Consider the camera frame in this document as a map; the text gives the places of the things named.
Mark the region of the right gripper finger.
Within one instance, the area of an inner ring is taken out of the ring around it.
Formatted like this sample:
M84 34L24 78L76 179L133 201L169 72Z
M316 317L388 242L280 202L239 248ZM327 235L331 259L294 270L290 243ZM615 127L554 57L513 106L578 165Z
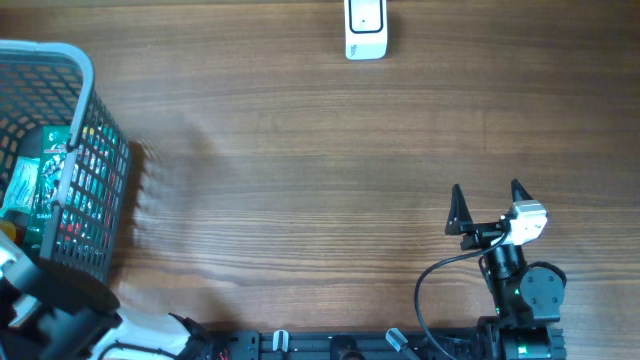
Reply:
M462 235L473 231L473 220L469 213L462 188L455 184L451 191L451 205L446 221L446 235Z
M514 202L531 201L533 199L518 179L511 181L511 194Z

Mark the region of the green snack bag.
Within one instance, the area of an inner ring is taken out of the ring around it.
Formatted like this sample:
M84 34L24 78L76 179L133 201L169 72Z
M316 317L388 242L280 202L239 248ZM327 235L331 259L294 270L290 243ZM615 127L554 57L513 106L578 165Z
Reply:
M47 221L53 215L59 182L65 166L69 126L44 126L39 155L36 192L30 212L24 245L32 252L41 248Z

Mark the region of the red chili sauce bottle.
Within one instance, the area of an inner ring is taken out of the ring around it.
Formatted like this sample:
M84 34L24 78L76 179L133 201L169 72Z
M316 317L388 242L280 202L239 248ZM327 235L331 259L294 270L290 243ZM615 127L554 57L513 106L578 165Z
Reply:
M18 243L17 228L12 222L1 219L0 229L13 243Z

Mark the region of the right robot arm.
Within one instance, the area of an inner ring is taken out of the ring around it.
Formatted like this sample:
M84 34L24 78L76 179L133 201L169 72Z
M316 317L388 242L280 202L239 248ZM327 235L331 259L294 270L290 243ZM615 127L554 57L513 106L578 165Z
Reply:
M529 263L523 246L542 234L548 212L514 179L512 205L499 220L472 220L461 186L452 187L445 233L461 235L461 249L479 250L481 274L496 315L478 320L472 351L477 359L558 360L567 357L560 321L567 277L548 262Z

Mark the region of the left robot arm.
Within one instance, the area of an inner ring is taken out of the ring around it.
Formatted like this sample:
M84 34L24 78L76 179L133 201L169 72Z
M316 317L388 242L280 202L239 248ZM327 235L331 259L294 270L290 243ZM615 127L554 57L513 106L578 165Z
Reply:
M1 236L3 359L214 359L219 350L194 320L123 307L93 276Z

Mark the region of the white barcode scanner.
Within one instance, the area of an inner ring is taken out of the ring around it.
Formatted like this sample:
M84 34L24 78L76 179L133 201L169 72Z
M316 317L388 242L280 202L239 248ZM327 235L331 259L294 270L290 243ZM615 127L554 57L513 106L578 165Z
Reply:
M345 56L377 60L388 46L387 0L344 0Z

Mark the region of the grey plastic mesh basket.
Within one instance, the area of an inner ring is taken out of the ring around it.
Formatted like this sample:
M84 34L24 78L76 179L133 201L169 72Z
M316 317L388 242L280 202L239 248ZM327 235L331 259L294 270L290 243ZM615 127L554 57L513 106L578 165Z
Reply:
M95 90L94 66L64 43L1 43L1 207L19 156L38 158L44 126L69 126L53 215L38 252L26 249L28 214L1 218L28 255L106 281L122 208L129 142Z

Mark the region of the light teal tissue pack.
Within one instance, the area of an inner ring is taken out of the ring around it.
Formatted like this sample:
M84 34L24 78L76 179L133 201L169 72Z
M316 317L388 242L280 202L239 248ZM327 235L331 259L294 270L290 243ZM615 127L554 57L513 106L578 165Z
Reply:
M30 212L36 192L39 164L38 158L18 157L1 207L2 216L9 211L25 214Z

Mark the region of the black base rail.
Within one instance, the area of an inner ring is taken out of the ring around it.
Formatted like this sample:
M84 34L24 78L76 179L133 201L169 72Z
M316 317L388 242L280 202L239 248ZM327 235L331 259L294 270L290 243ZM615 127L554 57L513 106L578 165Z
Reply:
M554 328L492 330L434 329L422 332L216 333L212 359L223 360L393 360L393 359L534 359L566 360L563 332Z

